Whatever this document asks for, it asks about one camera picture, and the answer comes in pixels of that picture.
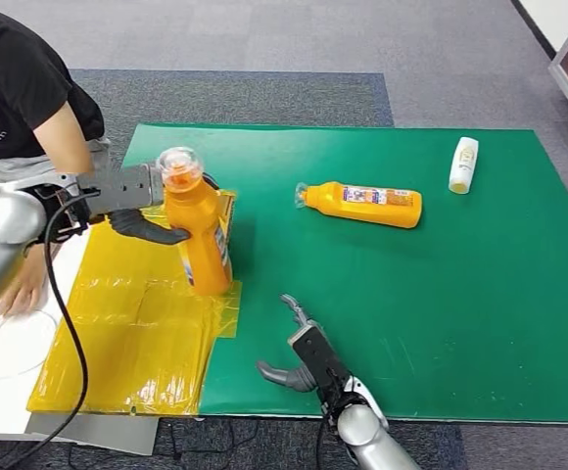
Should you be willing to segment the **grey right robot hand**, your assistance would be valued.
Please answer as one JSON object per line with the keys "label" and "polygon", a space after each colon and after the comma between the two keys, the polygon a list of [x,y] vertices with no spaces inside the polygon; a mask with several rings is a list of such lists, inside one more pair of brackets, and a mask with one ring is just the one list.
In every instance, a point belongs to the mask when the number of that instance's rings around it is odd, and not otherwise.
{"label": "grey right robot hand", "polygon": [[297,299],[282,294],[280,300],[294,314],[298,325],[288,344],[301,364],[282,369],[259,360],[257,368],[263,378],[273,384],[300,393],[315,392],[320,401],[322,414],[329,414],[341,399],[351,372],[331,345],[322,327],[306,314]]}

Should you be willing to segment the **person's hand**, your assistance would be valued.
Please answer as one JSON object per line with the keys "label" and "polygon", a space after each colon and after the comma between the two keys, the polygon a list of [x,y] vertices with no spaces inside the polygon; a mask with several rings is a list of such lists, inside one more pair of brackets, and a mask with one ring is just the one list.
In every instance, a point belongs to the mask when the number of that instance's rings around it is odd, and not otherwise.
{"label": "person's hand", "polygon": [[46,277],[44,247],[33,246],[0,298],[0,315],[18,315],[33,310],[42,297]]}

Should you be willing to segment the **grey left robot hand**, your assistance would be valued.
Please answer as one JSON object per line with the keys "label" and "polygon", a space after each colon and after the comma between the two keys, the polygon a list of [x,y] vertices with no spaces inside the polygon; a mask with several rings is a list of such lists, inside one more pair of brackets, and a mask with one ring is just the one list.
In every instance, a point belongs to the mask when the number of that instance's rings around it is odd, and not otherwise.
{"label": "grey left robot hand", "polygon": [[119,171],[95,171],[76,180],[79,190],[88,195],[91,222],[107,220],[120,235],[166,246],[190,238],[186,229],[165,228],[142,213],[163,202],[161,173],[155,167],[140,164]]}

